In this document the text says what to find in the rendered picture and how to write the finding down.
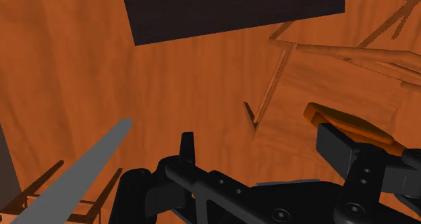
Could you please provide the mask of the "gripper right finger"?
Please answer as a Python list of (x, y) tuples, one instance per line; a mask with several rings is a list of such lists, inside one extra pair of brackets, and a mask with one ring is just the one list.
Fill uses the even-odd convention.
[(355, 142), (330, 123), (317, 128), (316, 150), (345, 180), (333, 211), (335, 224), (421, 224), (380, 203), (393, 194), (421, 217), (421, 149), (391, 155), (369, 143)]

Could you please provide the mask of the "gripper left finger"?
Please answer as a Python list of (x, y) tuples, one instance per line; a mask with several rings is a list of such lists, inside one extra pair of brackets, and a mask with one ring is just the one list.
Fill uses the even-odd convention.
[(181, 135), (179, 154), (161, 159), (154, 172), (121, 176), (109, 224), (156, 224), (167, 211), (186, 224), (290, 224), (289, 211), (270, 207), (256, 187), (197, 167), (191, 132)]

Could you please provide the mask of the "orange flat object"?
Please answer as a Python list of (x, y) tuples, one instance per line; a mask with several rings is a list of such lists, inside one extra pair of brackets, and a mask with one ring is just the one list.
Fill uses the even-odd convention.
[(391, 155), (401, 156), (406, 149), (374, 124), (349, 113), (338, 111), (317, 103), (308, 103), (303, 116), (317, 128), (320, 123), (330, 123), (355, 142), (373, 144)]

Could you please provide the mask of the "grey long bar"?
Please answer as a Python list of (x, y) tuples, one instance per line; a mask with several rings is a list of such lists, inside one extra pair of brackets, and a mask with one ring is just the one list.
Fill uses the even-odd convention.
[(131, 127), (121, 119), (11, 224), (65, 224)]

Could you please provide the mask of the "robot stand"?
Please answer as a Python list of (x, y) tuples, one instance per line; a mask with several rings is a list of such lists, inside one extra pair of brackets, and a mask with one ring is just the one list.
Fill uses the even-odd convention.
[(136, 45), (328, 16), (345, 0), (124, 0)]

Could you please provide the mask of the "brown wooden frame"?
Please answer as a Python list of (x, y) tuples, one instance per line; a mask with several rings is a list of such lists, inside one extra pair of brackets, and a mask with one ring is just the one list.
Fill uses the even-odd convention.
[[(0, 209), (0, 224), (11, 224), (11, 222), (28, 208), (28, 200), (36, 200), (39, 194), (35, 192), (44, 185), (53, 174), (64, 164), (64, 160), (56, 162), (50, 169), (42, 174), (37, 180), (30, 184), (24, 191), (18, 194), (5, 207)], [(81, 200), (80, 204), (89, 204), (89, 211), (84, 214), (72, 213), (64, 224), (101, 224), (101, 211), (105, 201), (108, 199), (112, 189), (122, 173), (118, 168), (113, 177), (109, 180), (99, 197), (93, 201)]]

